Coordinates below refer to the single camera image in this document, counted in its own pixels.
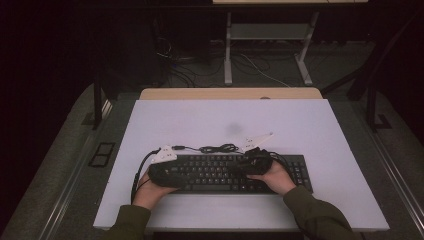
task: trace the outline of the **hand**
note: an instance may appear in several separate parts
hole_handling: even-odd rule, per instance
[[[143,177],[138,181],[139,189],[135,194],[132,205],[152,210],[163,196],[178,190],[178,188],[160,187],[154,184],[150,181],[149,175],[147,174],[148,172],[149,169],[146,170]]]
[[[276,161],[272,162],[271,168],[264,175],[247,175],[247,177],[264,181],[272,191],[282,196],[296,187],[284,167]]]

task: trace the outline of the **cable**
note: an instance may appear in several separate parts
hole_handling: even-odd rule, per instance
[[[288,85],[288,84],[286,84],[285,82],[282,82],[282,81],[280,81],[280,80],[278,80],[278,79],[275,79],[275,78],[273,78],[273,77],[271,77],[271,76],[268,76],[268,75],[266,75],[265,73],[263,73],[253,62],[252,62],[252,60],[250,60],[246,55],[244,55],[244,54],[241,54],[241,56],[243,56],[244,58],[246,58],[255,68],[256,68],[256,70],[260,73],[260,74],[262,74],[263,76],[265,76],[265,77],[267,77],[267,78],[269,78],[269,79],[271,79],[271,80],[274,80],[274,81],[276,81],[276,82],[279,82],[279,83],[281,83],[281,84],[283,84],[284,86],[286,86],[286,87],[291,87],[290,85]]]
[[[209,154],[209,153],[240,153],[243,154],[241,152],[237,152],[237,150],[239,149],[236,145],[232,144],[232,143],[227,143],[224,145],[221,145],[219,147],[211,147],[211,146],[205,146],[205,147],[201,147],[199,149],[196,148],[191,148],[191,147],[186,147],[186,146],[173,146],[172,147],[173,150],[184,150],[184,149],[190,149],[193,151],[199,151],[201,153],[205,153],[205,154]]]
[[[213,76],[215,74],[217,74],[219,72],[219,70],[221,70],[221,67],[223,65],[223,61],[220,61],[220,64],[218,66],[218,69],[216,69],[215,71],[211,72],[211,73],[205,73],[205,74],[199,74],[194,72],[193,70],[187,68],[187,67],[183,67],[182,65],[177,65],[177,67],[182,68],[184,70],[189,71],[191,74],[195,75],[195,76],[202,76],[202,77],[207,77],[207,76]]]
[[[232,56],[241,56],[243,59],[246,59],[246,55],[243,53],[233,53]],[[237,60],[237,58],[232,58],[232,60],[235,60],[236,62],[239,62],[243,67],[249,68],[254,70],[255,72],[258,72],[258,69],[262,72],[264,71],[268,71],[271,69],[271,65],[269,64],[268,60],[263,59],[262,57],[259,58],[259,60],[263,61],[265,67],[259,67],[257,64],[252,64],[252,61],[248,61],[248,63],[244,63],[244,62],[240,62]]]
[[[295,180],[294,180],[294,177],[293,177],[293,175],[291,174],[291,171],[289,170],[289,166],[288,166],[288,163],[287,163],[287,159],[283,156],[283,155],[281,155],[281,154],[278,154],[278,153],[276,153],[276,152],[269,152],[269,154],[270,155],[272,155],[272,154],[274,154],[274,155],[276,155],[276,157],[272,157],[275,161],[277,161],[281,166],[283,166],[283,168],[284,168],[284,170],[287,172],[287,174],[289,175],[289,177],[290,177],[290,179],[292,180],[292,182],[294,183],[295,182]]]
[[[140,189],[140,188],[141,188],[141,186],[143,186],[144,184],[146,184],[148,181],[150,181],[150,178],[149,178],[149,179],[147,179],[146,181],[144,181],[142,184],[140,184],[140,185],[137,187],[136,192],[138,191],[138,189]]]
[[[180,79],[182,79],[186,84],[187,84],[187,87],[189,88],[190,87],[190,83],[191,83],[191,85],[195,88],[196,87],[196,84],[194,83],[194,80],[195,79],[191,79],[189,76],[187,76],[185,73],[183,73],[183,72],[180,72],[180,71],[178,71],[178,70],[176,70],[176,69],[172,69],[171,68],[171,74],[172,75],[174,75],[174,76],[176,76],[176,77],[178,77],[178,78],[180,78]]]
[[[181,77],[181,76],[180,76],[180,75],[178,75],[178,74],[171,73],[171,80],[170,80],[170,81],[172,81],[172,76],[177,77],[178,79],[180,79],[182,82],[184,82],[184,83],[186,84],[186,87],[187,87],[187,88],[190,88],[190,83],[187,81],[187,79],[185,79],[185,78]]]
[[[237,58],[231,58],[231,64],[232,64],[232,66],[234,66],[235,68],[237,68],[240,72],[242,72],[242,73],[244,73],[244,74],[247,74],[247,75],[251,75],[251,76],[257,76],[257,75],[260,75],[260,73],[257,71],[257,70],[255,70],[253,67],[251,67],[250,65],[249,66],[247,66],[246,64],[244,64],[244,63],[242,63],[242,62],[240,62]],[[247,67],[247,68],[249,68],[249,69],[253,69],[253,70],[255,70],[255,72],[247,72],[247,71],[245,71],[245,70],[243,70],[240,66],[239,66],[239,64],[241,64],[241,65],[243,65],[243,67]]]
[[[318,52],[321,52],[321,49],[322,49],[322,46],[323,45],[321,45],[320,47],[319,47],[319,49],[318,49]],[[321,59],[317,64],[315,64],[316,66],[314,66],[314,68],[312,68],[312,62],[314,62],[318,57],[315,55],[313,58],[312,58],[312,60],[310,60],[309,61],[309,63],[308,63],[308,74],[306,75],[306,77],[303,79],[303,81],[305,81],[310,75],[311,75],[311,72],[314,72],[325,60],[327,60],[327,58],[329,58],[330,56],[332,56],[334,53],[335,53],[335,50],[337,49],[337,48],[339,48],[339,45],[337,45],[336,47],[334,47],[333,49],[331,49],[330,51],[330,53],[329,54],[327,54],[326,56],[324,56],[324,58],[323,59]]]
[[[143,161],[141,161],[141,163],[140,163],[140,167],[138,168],[138,171],[137,171],[137,173],[136,173],[136,174],[135,174],[135,176],[134,176],[133,187],[132,187],[132,189],[131,189],[131,203],[134,201],[135,194],[136,194],[136,192],[137,192],[137,190],[138,190],[138,188],[137,188],[138,180],[140,179],[140,172],[141,172],[141,169],[143,169],[144,163],[146,162],[146,160],[147,160],[147,159],[148,159],[151,155],[153,155],[153,154],[157,154],[159,151],[160,151],[160,148],[159,148],[158,150],[151,151],[149,154],[147,154],[147,155],[144,157]]]

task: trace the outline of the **desk surface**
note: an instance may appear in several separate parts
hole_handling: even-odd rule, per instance
[[[213,91],[219,93],[227,90]],[[274,137],[261,145],[261,148],[281,154],[303,154],[308,165],[314,196],[337,206],[354,230],[388,229],[387,222],[359,170],[327,100],[143,98],[149,96],[147,93],[151,94],[152,91],[142,93],[143,100],[137,101],[134,106],[94,222],[95,227],[112,226],[119,207],[129,204],[135,171],[143,156],[151,150],[167,144],[195,148],[207,145],[219,146],[223,143],[240,146],[246,137],[273,132]],[[160,93],[159,96],[163,97],[166,96],[166,92],[173,91],[187,94],[201,90],[177,89],[156,93]],[[281,197],[275,195],[171,194],[157,205],[147,225],[148,231],[296,229],[292,214]]]

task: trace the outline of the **green sleeve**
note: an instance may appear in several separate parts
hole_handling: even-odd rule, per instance
[[[150,210],[124,205],[119,209],[115,224],[100,238],[101,240],[140,240],[150,218]]]
[[[328,202],[315,199],[304,187],[284,195],[299,228],[310,238],[357,239],[343,213]]]

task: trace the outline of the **black keyboard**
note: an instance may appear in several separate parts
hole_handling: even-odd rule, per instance
[[[303,155],[281,157],[286,162],[295,184],[305,186],[312,193],[312,184]],[[231,170],[231,163],[237,158],[243,158],[243,155],[178,155],[177,160],[167,163],[172,164],[170,171],[196,177],[191,178],[185,188],[174,193],[274,193],[264,182],[248,179],[245,175]]]

